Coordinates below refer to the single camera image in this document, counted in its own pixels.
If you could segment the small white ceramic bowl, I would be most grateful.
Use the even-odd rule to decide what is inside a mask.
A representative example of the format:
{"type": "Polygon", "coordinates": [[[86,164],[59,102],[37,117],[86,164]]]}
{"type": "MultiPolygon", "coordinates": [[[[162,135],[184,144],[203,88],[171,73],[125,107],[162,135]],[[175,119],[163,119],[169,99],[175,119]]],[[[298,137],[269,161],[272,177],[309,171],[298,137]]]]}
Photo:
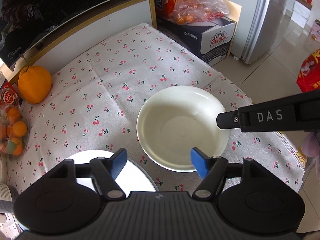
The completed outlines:
{"type": "MultiPolygon", "coordinates": [[[[91,159],[97,157],[109,158],[112,155],[113,153],[109,151],[85,150],[71,155],[68,159],[73,159],[75,164],[85,164],[89,163],[91,159]]],[[[115,181],[124,191],[126,196],[128,196],[131,191],[158,191],[158,188],[151,177],[138,164],[129,158],[115,181]]]]}

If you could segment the large cream plastic bowl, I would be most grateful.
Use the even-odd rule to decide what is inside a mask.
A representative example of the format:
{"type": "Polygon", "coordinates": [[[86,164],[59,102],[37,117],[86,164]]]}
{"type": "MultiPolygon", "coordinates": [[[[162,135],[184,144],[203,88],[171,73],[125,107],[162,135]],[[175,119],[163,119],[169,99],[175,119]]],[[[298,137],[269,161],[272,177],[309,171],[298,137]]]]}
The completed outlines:
{"type": "Polygon", "coordinates": [[[175,172],[194,172],[191,150],[221,156],[230,131],[216,123],[225,112],[209,92],[191,86],[160,90],[142,106],[137,118],[137,137],[147,156],[157,165],[175,172]]]}

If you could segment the red gift box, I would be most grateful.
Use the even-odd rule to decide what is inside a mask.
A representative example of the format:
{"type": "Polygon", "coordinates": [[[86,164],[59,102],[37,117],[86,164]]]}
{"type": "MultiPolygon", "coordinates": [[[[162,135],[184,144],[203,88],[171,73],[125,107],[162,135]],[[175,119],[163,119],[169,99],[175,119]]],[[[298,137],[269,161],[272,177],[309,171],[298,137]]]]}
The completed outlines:
{"type": "Polygon", "coordinates": [[[319,49],[306,58],[300,68],[297,85],[303,93],[317,90],[320,87],[319,49]]]}

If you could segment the cherry print tablecloth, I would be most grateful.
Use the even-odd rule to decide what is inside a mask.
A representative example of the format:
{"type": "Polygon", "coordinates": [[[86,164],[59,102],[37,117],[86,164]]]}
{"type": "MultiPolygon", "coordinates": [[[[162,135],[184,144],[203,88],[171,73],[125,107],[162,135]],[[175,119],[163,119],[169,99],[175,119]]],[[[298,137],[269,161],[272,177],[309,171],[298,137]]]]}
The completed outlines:
{"type": "Polygon", "coordinates": [[[17,191],[74,153],[124,147],[160,190],[192,192],[200,182],[196,173],[165,170],[141,149],[136,135],[141,107],[160,90],[183,86],[210,92],[228,111],[252,103],[220,72],[148,24],[104,40],[52,81],[43,102],[23,109],[29,140],[21,158],[7,163],[7,183],[17,191]]]}

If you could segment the clear jar of kumquats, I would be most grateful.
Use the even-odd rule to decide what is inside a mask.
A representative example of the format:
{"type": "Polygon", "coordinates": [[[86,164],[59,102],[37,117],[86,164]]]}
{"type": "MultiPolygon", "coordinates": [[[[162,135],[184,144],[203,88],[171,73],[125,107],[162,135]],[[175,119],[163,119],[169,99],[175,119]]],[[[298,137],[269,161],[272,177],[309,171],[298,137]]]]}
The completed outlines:
{"type": "Polygon", "coordinates": [[[28,120],[21,111],[8,104],[1,104],[1,154],[18,160],[25,152],[29,137],[28,120]]]}

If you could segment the dark tea jar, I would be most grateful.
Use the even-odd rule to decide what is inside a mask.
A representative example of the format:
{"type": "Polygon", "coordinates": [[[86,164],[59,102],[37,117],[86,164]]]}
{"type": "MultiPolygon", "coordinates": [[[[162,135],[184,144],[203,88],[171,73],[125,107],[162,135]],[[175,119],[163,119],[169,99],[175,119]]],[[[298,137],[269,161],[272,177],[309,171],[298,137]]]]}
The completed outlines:
{"type": "Polygon", "coordinates": [[[0,212],[13,213],[14,203],[19,196],[15,187],[1,183],[0,185],[0,212]]]}

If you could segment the large orange by microwave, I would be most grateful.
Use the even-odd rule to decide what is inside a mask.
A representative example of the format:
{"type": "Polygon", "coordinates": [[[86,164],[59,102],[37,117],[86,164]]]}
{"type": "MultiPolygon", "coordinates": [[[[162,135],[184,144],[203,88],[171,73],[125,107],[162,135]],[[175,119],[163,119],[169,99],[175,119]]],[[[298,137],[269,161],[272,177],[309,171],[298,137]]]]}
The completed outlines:
{"type": "Polygon", "coordinates": [[[50,72],[41,66],[27,66],[21,69],[18,77],[21,96],[31,104],[41,103],[52,87],[50,72]]]}

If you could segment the Ganten water carton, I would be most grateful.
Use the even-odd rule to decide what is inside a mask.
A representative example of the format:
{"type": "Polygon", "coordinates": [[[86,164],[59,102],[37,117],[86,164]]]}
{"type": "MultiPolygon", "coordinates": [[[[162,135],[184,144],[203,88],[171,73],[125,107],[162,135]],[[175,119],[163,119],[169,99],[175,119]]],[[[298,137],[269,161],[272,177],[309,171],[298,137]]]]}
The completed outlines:
{"type": "Polygon", "coordinates": [[[236,22],[222,17],[213,21],[179,25],[159,17],[157,27],[167,37],[213,66],[229,54],[236,22]]]}

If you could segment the silver refrigerator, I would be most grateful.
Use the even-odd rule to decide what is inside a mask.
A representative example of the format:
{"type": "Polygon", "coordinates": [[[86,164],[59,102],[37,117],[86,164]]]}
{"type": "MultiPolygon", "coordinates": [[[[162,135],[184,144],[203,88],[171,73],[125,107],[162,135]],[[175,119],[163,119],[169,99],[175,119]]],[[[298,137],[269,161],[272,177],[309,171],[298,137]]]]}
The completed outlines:
{"type": "Polygon", "coordinates": [[[283,18],[286,0],[258,0],[242,59],[252,64],[271,48],[283,18]]]}

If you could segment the red tin can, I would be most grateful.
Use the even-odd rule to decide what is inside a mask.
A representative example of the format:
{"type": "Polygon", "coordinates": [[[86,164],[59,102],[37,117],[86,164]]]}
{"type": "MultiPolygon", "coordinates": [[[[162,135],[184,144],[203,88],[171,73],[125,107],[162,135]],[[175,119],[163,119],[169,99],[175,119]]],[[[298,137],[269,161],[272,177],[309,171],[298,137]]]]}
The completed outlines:
{"type": "Polygon", "coordinates": [[[0,101],[1,105],[13,105],[20,108],[20,97],[8,81],[5,81],[1,86],[0,101]]]}

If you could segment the plastic bag of oranges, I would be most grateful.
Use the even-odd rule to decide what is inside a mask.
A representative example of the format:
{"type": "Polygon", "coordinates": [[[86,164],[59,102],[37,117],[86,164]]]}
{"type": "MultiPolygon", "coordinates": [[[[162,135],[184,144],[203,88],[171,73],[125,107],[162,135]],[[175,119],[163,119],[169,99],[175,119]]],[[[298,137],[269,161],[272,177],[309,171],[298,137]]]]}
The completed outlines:
{"type": "Polygon", "coordinates": [[[229,14],[225,0],[176,0],[169,19],[179,25],[213,21],[229,14]]]}

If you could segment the white cabinet with wood trim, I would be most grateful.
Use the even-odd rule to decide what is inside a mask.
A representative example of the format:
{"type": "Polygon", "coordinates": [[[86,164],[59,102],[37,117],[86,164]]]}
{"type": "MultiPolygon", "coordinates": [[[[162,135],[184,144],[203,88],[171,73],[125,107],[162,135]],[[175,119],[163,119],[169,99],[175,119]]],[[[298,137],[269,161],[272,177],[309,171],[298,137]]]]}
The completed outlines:
{"type": "Polygon", "coordinates": [[[29,49],[10,69],[1,64],[8,81],[15,81],[28,64],[51,74],[99,42],[141,23],[157,26],[154,0],[112,0],[71,19],[29,49]]]}

